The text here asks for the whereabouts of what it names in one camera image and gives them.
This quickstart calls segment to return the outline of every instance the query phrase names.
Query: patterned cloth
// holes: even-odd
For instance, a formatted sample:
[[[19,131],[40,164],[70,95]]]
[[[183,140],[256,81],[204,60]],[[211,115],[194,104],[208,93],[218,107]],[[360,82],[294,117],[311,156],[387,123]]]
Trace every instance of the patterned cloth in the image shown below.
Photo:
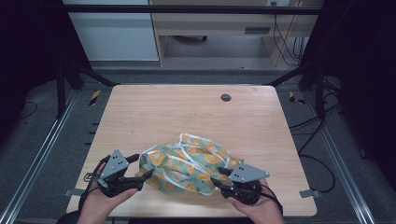
[[[144,151],[136,175],[154,169],[146,183],[155,189],[168,194],[189,191],[211,195],[215,186],[210,177],[232,185],[228,176],[219,174],[218,168],[234,169],[240,162],[243,159],[232,157],[210,139],[182,133],[176,141]]]

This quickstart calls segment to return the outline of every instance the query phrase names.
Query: person's left hand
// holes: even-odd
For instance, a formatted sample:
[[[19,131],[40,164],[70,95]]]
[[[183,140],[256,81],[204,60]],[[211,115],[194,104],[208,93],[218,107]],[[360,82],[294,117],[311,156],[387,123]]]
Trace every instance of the person's left hand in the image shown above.
[[[105,165],[103,164],[99,168],[98,174],[101,173],[104,167]],[[137,189],[128,189],[115,197],[108,198],[99,190],[96,181],[92,182],[90,190],[91,192],[82,206],[78,224],[104,223],[111,211],[137,193]]]

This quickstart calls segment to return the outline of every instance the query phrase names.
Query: white panel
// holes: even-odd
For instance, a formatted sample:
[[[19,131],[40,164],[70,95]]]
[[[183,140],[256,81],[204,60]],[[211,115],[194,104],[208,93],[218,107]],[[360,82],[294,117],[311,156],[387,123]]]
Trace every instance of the white panel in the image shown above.
[[[147,0],[64,0],[65,4],[147,5]],[[90,61],[158,61],[148,13],[69,13]]]

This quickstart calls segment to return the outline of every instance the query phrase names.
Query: wooden tabletop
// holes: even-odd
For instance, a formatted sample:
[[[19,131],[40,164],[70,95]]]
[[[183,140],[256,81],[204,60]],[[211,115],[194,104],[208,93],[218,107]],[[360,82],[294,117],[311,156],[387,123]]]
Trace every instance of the wooden tabletop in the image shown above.
[[[229,94],[231,101],[220,99]],[[284,216],[313,216],[312,198],[276,90],[250,85],[119,85],[105,112],[85,160],[76,189],[85,189],[86,173],[119,149],[129,157],[190,133],[222,145],[245,163],[270,173],[267,182],[284,207]],[[134,176],[138,162],[125,176]],[[67,212],[78,209],[72,196]],[[112,217],[243,217],[220,193],[167,195],[145,185],[112,213]]]

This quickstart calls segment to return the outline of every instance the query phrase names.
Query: gray floor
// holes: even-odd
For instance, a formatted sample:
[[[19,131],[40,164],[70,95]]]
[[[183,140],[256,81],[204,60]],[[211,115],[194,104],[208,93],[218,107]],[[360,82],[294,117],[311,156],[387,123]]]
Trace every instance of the gray floor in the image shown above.
[[[98,66],[97,72],[120,83],[175,83],[175,84],[253,84],[268,83],[286,74],[293,66],[284,63],[272,66],[259,37],[210,36],[206,42],[199,38],[172,37],[169,39],[163,66],[137,63],[131,69],[124,66]],[[297,99],[309,99],[312,91],[297,88],[300,77],[295,77],[276,87],[289,126],[313,118],[309,104],[300,105],[289,100],[293,91]],[[39,176],[30,189],[16,223],[54,223],[65,213],[69,199],[62,194],[75,186],[79,170],[85,160],[106,106],[111,88],[83,75],[86,84],[76,94],[70,115],[54,141]],[[22,182],[35,155],[55,122],[57,102],[55,82],[51,81],[30,91],[21,117],[7,141],[0,148],[0,187],[3,191],[0,208],[4,210]],[[101,94],[94,106],[89,105],[94,91]],[[332,95],[326,107],[337,104]],[[297,148],[301,148],[318,124],[315,122],[301,130],[293,131]],[[344,117],[334,111],[326,117],[326,129],[331,134],[339,153],[367,203],[376,223],[396,223],[396,193],[389,186],[374,161],[361,158],[360,150]],[[318,213],[313,217],[286,217],[287,223],[361,223],[348,196],[342,177],[337,173],[327,145],[317,134],[307,145],[304,154],[325,162],[336,175],[335,188],[315,199]],[[326,189],[332,183],[330,174],[315,161],[301,158],[311,188]]]

